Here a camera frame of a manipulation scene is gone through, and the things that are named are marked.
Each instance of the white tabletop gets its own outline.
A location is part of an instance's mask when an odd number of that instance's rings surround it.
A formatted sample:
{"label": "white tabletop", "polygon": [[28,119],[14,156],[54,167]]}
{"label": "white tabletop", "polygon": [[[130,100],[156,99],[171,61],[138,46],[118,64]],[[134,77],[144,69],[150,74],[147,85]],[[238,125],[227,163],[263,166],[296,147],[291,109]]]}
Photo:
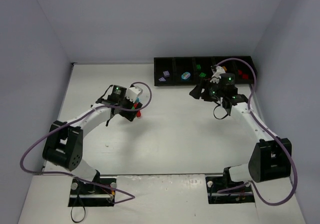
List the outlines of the white tabletop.
{"label": "white tabletop", "polygon": [[[61,121],[88,110],[110,84],[142,81],[153,93],[141,119],[129,122],[117,115],[108,127],[101,124],[86,136],[83,158],[89,165],[103,175],[197,174],[221,173],[249,161],[255,142],[235,120],[216,120],[214,103],[189,96],[193,86],[154,87],[153,70],[152,64],[74,66]],[[249,96],[248,85],[237,87]],[[142,88],[146,103],[148,90]],[[221,117],[225,111],[216,113]],[[45,170],[62,169],[47,163]]]}
{"label": "white tabletop", "polygon": [[[295,196],[279,207],[263,204],[256,194],[255,204],[208,204],[203,173],[248,162],[255,143],[232,118],[214,119],[214,104],[191,98],[192,87],[154,87],[153,65],[76,65],[59,119],[86,111],[110,84],[134,81],[151,86],[150,106],[132,123],[118,116],[108,127],[94,129],[84,140],[83,158],[104,175],[195,174],[119,176],[118,188],[136,199],[87,208],[84,224],[305,224]],[[248,85],[238,88],[249,95]],[[146,103],[148,96],[145,89],[141,101]],[[47,163],[45,170],[60,168]],[[33,177],[19,223],[71,224],[71,181],[66,176]],[[257,187],[271,202],[282,200],[292,188],[288,178]],[[116,199],[122,198],[117,193]],[[83,211],[76,208],[74,214],[80,219]]]}
{"label": "white tabletop", "polygon": [[[35,176],[19,224],[72,224],[68,207],[72,179]],[[270,207],[255,195],[254,203],[209,205],[204,175],[120,176],[119,189],[136,199],[114,207],[86,208],[83,224],[305,224],[294,196],[286,204]],[[288,195],[288,178],[257,184],[272,202]],[[116,193],[116,201],[125,198]],[[83,209],[75,208],[76,220]]]}

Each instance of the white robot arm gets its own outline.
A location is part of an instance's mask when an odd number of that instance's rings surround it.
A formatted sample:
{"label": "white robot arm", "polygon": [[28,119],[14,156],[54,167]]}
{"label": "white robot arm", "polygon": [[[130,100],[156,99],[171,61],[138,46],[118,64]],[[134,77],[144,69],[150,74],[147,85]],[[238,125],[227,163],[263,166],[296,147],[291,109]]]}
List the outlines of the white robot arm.
{"label": "white robot arm", "polygon": [[87,115],[85,118],[80,119],[69,127],[61,129],[59,132],[49,136],[43,149],[43,158],[55,165],[65,168],[81,179],[99,182],[100,173],[82,159],[83,138],[101,123],[106,122],[107,126],[110,119],[116,114],[120,114],[132,121],[136,117],[138,111],[121,111],[115,108],[101,108],[101,106],[109,104],[125,109],[141,108],[142,104],[137,100],[142,92],[143,90],[138,86],[132,86],[127,89],[114,85],[112,94],[108,95],[107,99],[103,99],[103,97],[99,98],[97,102],[91,106],[90,110],[67,122],[55,121],[52,124],[50,131],[65,123],[74,122],[85,116],[88,112],[91,112],[91,114]]}
{"label": "white robot arm", "polygon": [[[224,169],[223,176],[226,180],[226,186],[231,182],[252,180],[263,182],[290,176],[291,165],[287,156],[277,142],[252,117],[253,110],[248,110],[248,99],[243,94],[238,94],[238,89],[235,87],[234,74],[225,73],[222,68],[217,67],[216,70],[213,70],[212,78],[202,79],[200,84],[190,92],[190,96],[214,102],[223,107],[227,115],[233,117],[245,128],[246,133],[255,143],[255,146],[252,146],[253,152],[248,163]],[[257,115],[255,117],[262,126],[268,129]],[[291,155],[291,142],[286,138],[278,138],[278,140]]]}

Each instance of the red block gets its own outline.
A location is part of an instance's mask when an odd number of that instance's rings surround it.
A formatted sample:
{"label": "red block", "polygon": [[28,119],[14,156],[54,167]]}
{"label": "red block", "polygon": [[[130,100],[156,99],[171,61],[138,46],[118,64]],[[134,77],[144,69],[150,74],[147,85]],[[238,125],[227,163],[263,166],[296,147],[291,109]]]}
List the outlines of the red block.
{"label": "red block", "polygon": [[140,112],[140,111],[138,111],[138,112],[136,113],[136,117],[137,117],[137,118],[140,118],[140,117],[141,117],[141,112]]}

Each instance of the gray wall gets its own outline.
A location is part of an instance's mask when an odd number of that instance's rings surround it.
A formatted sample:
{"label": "gray wall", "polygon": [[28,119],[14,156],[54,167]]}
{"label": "gray wall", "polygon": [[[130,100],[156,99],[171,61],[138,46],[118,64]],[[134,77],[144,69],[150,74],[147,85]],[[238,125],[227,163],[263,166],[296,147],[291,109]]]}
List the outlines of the gray wall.
{"label": "gray wall", "polygon": [[[32,176],[19,161],[57,118],[71,66],[37,0],[0,0],[0,222],[14,224]],[[41,149],[26,165],[40,170]]]}
{"label": "gray wall", "polygon": [[71,61],[251,55],[281,0],[39,0]]}
{"label": "gray wall", "polygon": [[265,120],[293,145],[308,224],[320,220],[319,7],[320,0],[282,0],[253,56]]}

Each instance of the purple block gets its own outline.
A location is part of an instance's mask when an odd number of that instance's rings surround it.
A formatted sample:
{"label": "purple block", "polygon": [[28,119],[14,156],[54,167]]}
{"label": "purple block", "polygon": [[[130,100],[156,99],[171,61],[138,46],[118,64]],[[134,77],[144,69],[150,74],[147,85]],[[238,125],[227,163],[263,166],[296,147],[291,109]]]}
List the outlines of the purple block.
{"label": "purple block", "polygon": [[164,71],[164,72],[163,72],[163,75],[164,75],[165,78],[167,78],[167,77],[170,76],[170,73],[169,73],[169,71]]}

